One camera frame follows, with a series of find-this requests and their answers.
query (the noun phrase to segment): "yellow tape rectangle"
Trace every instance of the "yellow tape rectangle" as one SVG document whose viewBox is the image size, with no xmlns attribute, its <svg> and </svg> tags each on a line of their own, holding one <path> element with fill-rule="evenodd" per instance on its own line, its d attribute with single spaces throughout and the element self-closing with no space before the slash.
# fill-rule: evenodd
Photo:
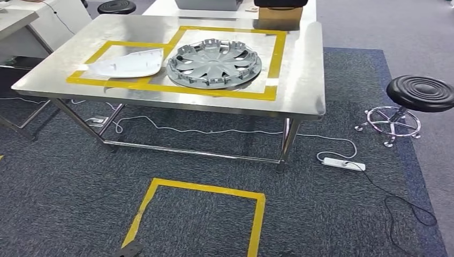
<svg viewBox="0 0 454 257">
<path fill-rule="evenodd" d="M 284 31 L 269 31 L 264 29 L 243 29 L 243 28 L 216 28 L 216 27 L 196 27 L 196 26 L 180 26 L 179 30 L 165 43 L 148 43 L 148 42 L 127 42 L 127 41 L 107 41 L 94 55 L 92 55 L 85 64 L 93 63 L 98 60 L 111 46 L 126 46 L 126 47 L 147 47 L 147 48 L 163 48 L 164 58 L 167 58 L 169 53 L 175 48 L 176 44 L 180 41 L 187 30 L 201 30 L 201 31 L 222 31 L 222 32 L 238 32 L 238 33 L 259 33 L 267 35 L 275 35 L 276 41 L 273 49 L 273 55 L 268 69 L 268 79 L 276 79 L 279 77 L 281 71 L 282 56 L 285 47 L 286 32 Z M 172 93 L 185 93 L 197 95 L 209 95 L 217 97 L 234 97 L 241 99 L 254 99 L 254 100 L 267 100 L 274 101 L 277 93 L 276 85 L 265 85 L 262 93 L 244 92 L 244 91 L 230 91 L 230 90 L 203 90 L 196 88 L 189 88 L 178 85 L 159 85 L 149 84 L 153 76 L 139 78 L 136 82 L 128 81 L 112 81 L 112 80 L 99 80 L 81 78 L 84 71 L 75 71 L 70 75 L 66 82 L 72 84 L 83 84 L 92 86 L 103 87 L 119 87 L 136 90 L 150 90 L 162 91 Z"/>
<path fill-rule="evenodd" d="M 259 241 L 260 241 L 260 232 L 262 230 L 263 214 L 265 211 L 265 195 L 264 194 L 250 192 L 250 191 L 243 191 L 243 190 L 238 190 L 238 189 L 232 189 L 232 188 L 200 185 L 200 184 L 193 184 L 193 183 L 188 183 L 188 182 L 180 182 L 180 181 L 160 179 L 160 178 L 153 178 L 152 182 L 150 183 L 150 187 L 148 188 L 147 192 L 145 193 L 145 197 L 143 197 L 139 210 L 138 210 L 134 220 L 132 221 L 132 224 L 131 224 L 131 227 L 129 228 L 128 233 L 126 234 L 125 240 L 123 241 L 123 244 L 122 244 L 122 248 L 134 240 L 135 235 L 137 234 L 137 231 L 139 230 L 139 225 L 140 225 L 140 221 L 142 220 L 142 215 L 145 212 L 147 205 L 150 203 L 151 199 L 153 198 L 153 195 L 155 194 L 158 186 L 171 186 L 171 187 L 199 190 L 199 191 L 219 193 L 219 194 L 229 194 L 229 195 L 234 195 L 234 196 L 256 199 L 257 203 L 255 205 L 254 220 L 253 220 L 252 229 L 251 229 L 251 238 L 249 240 L 249 248 L 247 250 L 247 257 L 256 257 L 257 256 L 258 251 L 259 251 Z"/>
</svg>

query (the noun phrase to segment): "floor marking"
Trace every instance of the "floor marking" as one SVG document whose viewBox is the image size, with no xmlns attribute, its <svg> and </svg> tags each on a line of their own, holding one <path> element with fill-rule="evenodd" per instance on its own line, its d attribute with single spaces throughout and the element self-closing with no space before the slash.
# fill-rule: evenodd
<svg viewBox="0 0 454 257">
<path fill-rule="evenodd" d="M 85 64 L 90 64 L 97 61 L 110 47 L 112 46 L 125 46 L 125 47 L 146 47 L 146 48 L 163 48 L 164 59 L 172 52 L 176 47 L 177 43 L 186 33 L 186 31 L 216 31 L 216 32 L 234 32 L 234 33 L 252 33 L 252 34 L 263 34 L 273 35 L 276 37 L 273 54 L 268 69 L 267 82 L 264 87 L 264 91 L 261 93 L 247 92 L 243 90 L 223 90 L 223 89 L 197 89 L 178 85 L 161 85 L 161 84 L 149 84 L 152 81 L 153 76 L 147 76 L 137 79 L 135 82 L 131 81 L 116 81 L 116 80 L 100 80 L 100 79 L 88 79 L 82 78 L 85 71 L 77 70 L 72 73 L 66 82 L 72 84 L 82 84 L 91 86 L 102 86 L 102 87 L 118 87 L 128 88 L 136 90 L 151 90 L 151 91 L 162 91 L 162 92 L 173 92 L 173 93 L 184 93 L 184 94 L 196 94 L 196 95 L 209 95 L 215 97 L 232 97 L 239 99 L 252 99 L 252 100 L 265 100 L 274 101 L 276 99 L 276 92 L 278 86 L 279 73 L 281 71 L 282 56 L 284 54 L 285 40 L 287 32 L 284 31 L 271 31 L 264 29 L 244 29 L 244 28 L 219 28 L 219 27 L 198 27 L 198 26 L 180 26 L 175 32 L 173 37 L 168 43 L 151 43 L 151 42 L 129 42 L 129 41 L 107 41 L 98 51 L 96 51 Z"/>
<path fill-rule="evenodd" d="M 140 220 L 142 219 L 143 212 L 147 208 L 147 205 L 150 203 L 153 195 L 156 192 L 158 186 L 171 186 L 178 188 L 185 188 L 191 190 L 199 190 L 211 193 L 218 194 L 229 194 L 240 197 L 246 197 L 257 200 L 255 205 L 254 220 L 252 223 L 251 229 L 251 238 L 249 240 L 249 248 L 247 250 L 247 257 L 256 257 L 259 250 L 259 241 L 260 241 L 260 232 L 262 230 L 262 221 L 263 214 L 265 211 L 265 195 L 263 193 L 256 193 L 250 191 L 243 191 L 238 189 L 219 187 L 219 186 L 208 186 L 201 184 L 194 184 L 188 182 L 180 182 L 174 180 L 167 180 L 161 178 L 153 178 L 150 186 L 143 197 L 142 203 L 139 207 L 139 210 L 132 221 L 131 227 L 129 228 L 128 233 L 126 234 L 125 240 L 123 241 L 122 247 L 125 247 L 131 241 L 134 240 L 137 231 L 139 230 Z"/>
</svg>

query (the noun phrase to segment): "carpet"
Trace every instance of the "carpet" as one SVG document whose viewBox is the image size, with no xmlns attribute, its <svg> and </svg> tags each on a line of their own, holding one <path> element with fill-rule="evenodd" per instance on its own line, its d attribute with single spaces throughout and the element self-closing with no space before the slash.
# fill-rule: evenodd
<svg viewBox="0 0 454 257">
<path fill-rule="evenodd" d="M 383 50 L 393 77 L 425 75 L 454 84 L 452 1 L 317 0 L 326 47 Z M 414 144 L 448 251 L 454 256 L 454 109 L 415 112 L 422 138 Z"/>
<path fill-rule="evenodd" d="M 324 63 L 327 114 L 322 121 L 304 122 L 300 133 L 354 140 L 359 152 L 353 160 L 366 164 L 376 184 L 432 210 L 412 140 L 385 148 L 382 135 L 353 129 L 364 122 L 364 110 L 388 104 L 383 88 L 390 74 L 383 52 L 325 48 Z M 0 101 L 0 111 L 2 105 L 7 108 Z M 83 118 L 111 113 L 105 103 L 71 107 Z M 181 130 L 282 129 L 275 118 L 132 105 L 119 118 L 137 115 Z M 167 147 L 276 157 L 281 144 L 279 136 L 264 134 L 157 132 L 145 119 L 121 125 L 128 142 Z M 299 137 L 290 165 L 278 174 L 274 165 L 241 160 L 134 148 L 108 153 L 55 108 L 30 130 L 38 132 L 36 142 L 1 128 L 0 256 L 112 256 L 152 178 L 264 193 L 258 256 L 287 250 L 299 256 L 405 256 L 389 239 L 386 194 L 359 172 L 316 160 L 323 150 L 351 154 L 347 143 Z M 114 127 L 105 136 L 119 137 Z M 146 247 L 142 256 L 246 256 L 254 204 L 235 196 L 159 188 L 136 236 Z M 389 205 L 396 243 L 415 256 L 447 256 L 437 226 L 417 223 L 399 201 Z"/>
</svg>

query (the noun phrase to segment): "stool base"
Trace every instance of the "stool base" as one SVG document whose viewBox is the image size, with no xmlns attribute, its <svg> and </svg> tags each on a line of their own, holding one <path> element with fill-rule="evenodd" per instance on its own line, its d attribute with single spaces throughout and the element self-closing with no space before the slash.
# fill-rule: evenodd
<svg viewBox="0 0 454 257">
<path fill-rule="evenodd" d="M 395 113 L 392 116 L 387 116 L 382 110 L 393 110 Z M 404 107 L 392 107 L 392 106 L 381 106 L 376 107 L 372 110 L 366 110 L 364 112 L 367 115 L 367 122 L 354 127 L 356 131 L 363 131 L 365 126 L 371 126 L 376 131 L 386 134 L 389 136 L 389 140 L 383 143 L 386 147 L 392 147 L 396 138 L 403 138 L 403 137 L 413 137 L 413 138 L 421 138 L 419 131 L 421 130 L 421 122 L 418 118 L 411 112 L 407 111 Z M 378 114 L 383 119 L 381 120 L 372 120 L 372 115 Z M 405 119 L 411 118 L 415 121 L 416 127 L 407 125 L 405 123 Z M 389 126 L 385 126 L 383 128 L 378 127 L 377 125 L 380 124 L 389 124 Z M 409 130 L 410 133 L 407 134 L 398 134 L 396 133 L 396 127 L 403 127 Z"/>
</svg>

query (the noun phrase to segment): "white desk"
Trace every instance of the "white desk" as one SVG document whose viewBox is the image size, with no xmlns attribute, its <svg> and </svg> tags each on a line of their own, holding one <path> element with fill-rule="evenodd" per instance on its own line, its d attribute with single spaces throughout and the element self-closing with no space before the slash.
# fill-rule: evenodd
<svg viewBox="0 0 454 257">
<path fill-rule="evenodd" d="M 253 0 L 243 0 L 238 11 L 205 11 L 181 10 L 175 0 L 156 0 L 142 15 L 174 16 L 174 17 L 203 17 L 203 18 L 231 18 L 231 19 L 258 19 L 258 12 L 246 12 L 253 7 Z M 317 21 L 316 0 L 309 0 L 303 8 L 301 21 Z"/>
<path fill-rule="evenodd" d="M 27 10 L 1 10 L 0 11 L 0 40 L 27 26 L 36 20 L 38 15 Z"/>
<path fill-rule="evenodd" d="M 77 33 L 92 20 L 80 0 L 46 0 L 67 26 Z M 29 10 L 39 17 L 29 27 L 52 51 L 57 50 L 73 35 L 44 3 L 11 0 L 7 10 Z M 29 30 L 23 28 L 0 41 L 0 54 L 44 58 L 48 52 L 37 42 Z"/>
</svg>

